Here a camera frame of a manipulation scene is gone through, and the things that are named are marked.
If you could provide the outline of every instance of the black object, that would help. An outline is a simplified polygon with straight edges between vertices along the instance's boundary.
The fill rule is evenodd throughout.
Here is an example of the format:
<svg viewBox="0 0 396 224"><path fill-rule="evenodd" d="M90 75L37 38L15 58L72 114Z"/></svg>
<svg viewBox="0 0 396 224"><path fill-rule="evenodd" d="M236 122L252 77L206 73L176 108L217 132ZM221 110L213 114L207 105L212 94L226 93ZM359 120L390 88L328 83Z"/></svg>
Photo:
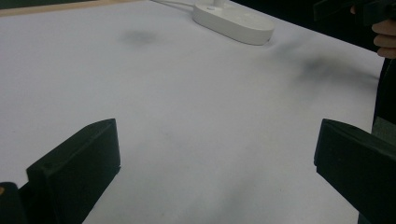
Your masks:
<svg viewBox="0 0 396 224"><path fill-rule="evenodd" d="M368 221L396 223L396 146L351 125L325 119L315 165Z"/></svg>
<svg viewBox="0 0 396 224"><path fill-rule="evenodd" d="M3 183L0 223L80 224L120 170L116 121L88 125L27 168L29 182L15 190ZM11 209L26 219L15 219Z"/></svg>
<svg viewBox="0 0 396 224"><path fill-rule="evenodd" d="M355 21L372 25L396 16L395 0L321 0L314 4L315 20L328 17L344 7L355 6Z"/></svg>

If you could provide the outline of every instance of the table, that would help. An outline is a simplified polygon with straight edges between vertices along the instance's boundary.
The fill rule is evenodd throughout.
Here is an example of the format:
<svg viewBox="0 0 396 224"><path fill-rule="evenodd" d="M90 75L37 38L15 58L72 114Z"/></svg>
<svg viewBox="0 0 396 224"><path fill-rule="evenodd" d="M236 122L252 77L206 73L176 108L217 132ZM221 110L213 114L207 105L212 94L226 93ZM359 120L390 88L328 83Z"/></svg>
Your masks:
<svg viewBox="0 0 396 224"><path fill-rule="evenodd" d="M356 223L314 152L322 119L370 131L382 59L272 19L257 47L150 1L1 17L0 180L115 118L121 170L84 223Z"/></svg>

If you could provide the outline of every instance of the white cable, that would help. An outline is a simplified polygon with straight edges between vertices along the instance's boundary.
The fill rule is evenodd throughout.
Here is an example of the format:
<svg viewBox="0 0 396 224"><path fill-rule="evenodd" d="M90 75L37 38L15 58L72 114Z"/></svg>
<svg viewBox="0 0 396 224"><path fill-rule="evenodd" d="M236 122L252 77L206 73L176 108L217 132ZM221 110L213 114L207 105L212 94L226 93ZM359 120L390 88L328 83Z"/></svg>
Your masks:
<svg viewBox="0 0 396 224"><path fill-rule="evenodd" d="M182 6L186 6L186 7L194 7L194 4L179 2L179 1L168 1L168 0L151 0L151 1L157 2L157 3L170 3L170 4L178 4L178 5L182 5Z"/></svg>

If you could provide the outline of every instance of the hand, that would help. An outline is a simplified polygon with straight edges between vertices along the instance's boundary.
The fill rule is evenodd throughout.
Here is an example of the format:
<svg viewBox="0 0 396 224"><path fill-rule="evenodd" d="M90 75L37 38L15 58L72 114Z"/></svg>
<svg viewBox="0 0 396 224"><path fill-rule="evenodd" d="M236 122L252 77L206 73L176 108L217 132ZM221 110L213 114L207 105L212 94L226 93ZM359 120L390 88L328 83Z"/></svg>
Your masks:
<svg viewBox="0 0 396 224"><path fill-rule="evenodd" d="M352 7L350 12L355 14L355 7ZM376 53L381 57L396 59L396 21L381 21L374 24L372 29L378 34L374 39L374 44L380 49Z"/></svg>

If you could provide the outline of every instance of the wooden edge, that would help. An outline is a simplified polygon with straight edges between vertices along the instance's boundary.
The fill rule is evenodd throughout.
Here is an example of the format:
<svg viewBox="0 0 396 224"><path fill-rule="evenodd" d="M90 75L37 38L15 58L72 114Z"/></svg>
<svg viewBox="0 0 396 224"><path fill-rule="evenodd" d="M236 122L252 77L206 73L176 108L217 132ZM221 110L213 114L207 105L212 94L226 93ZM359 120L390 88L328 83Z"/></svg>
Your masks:
<svg viewBox="0 0 396 224"><path fill-rule="evenodd" d="M68 4L59 4L59 5L51 5L51 6L2 9L0 10L0 17L25 15L25 14L49 12L49 11L59 11L59 10L67 10L74 8L99 7L99 6L107 6L118 3L128 3L128 2L137 2L137 1L140 0L96 0L89 2L68 3Z"/></svg>

